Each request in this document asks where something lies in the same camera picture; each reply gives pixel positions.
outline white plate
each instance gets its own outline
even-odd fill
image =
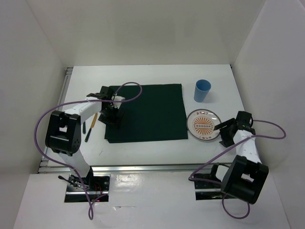
[[[214,127],[221,123],[219,117],[212,111],[199,109],[187,117],[187,128],[191,134],[204,141],[210,141],[219,136],[219,130]]]

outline orange sunburst design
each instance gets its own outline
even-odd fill
[[[213,122],[206,117],[198,117],[193,121],[194,130],[200,135],[210,135],[214,130]]]

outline dark green cloth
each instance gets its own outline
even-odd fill
[[[181,84],[143,85],[134,101],[123,103],[125,110],[119,129],[106,126],[105,139],[110,143],[187,139],[186,114]],[[119,96],[131,99],[139,86],[124,86]]]

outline cup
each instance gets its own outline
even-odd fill
[[[211,89],[211,84],[207,80],[198,80],[195,86],[194,100],[198,103],[204,101],[204,98]]]

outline white wall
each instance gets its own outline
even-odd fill
[[[58,101],[64,69],[25,0],[0,1],[0,222],[14,225],[30,172],[39,115]],[[45,125],[41,130],[43,144]]]
[[[65,65],[233,63],[264,0],[27,0]]]
[[[272,169],[291,228],[304,228],[305,8],[299,0],[266,1],[233,71],[245,108],[287,131],[285,140],[259,141],[260,155]],[[257,132],[280,134],[270,126]]]

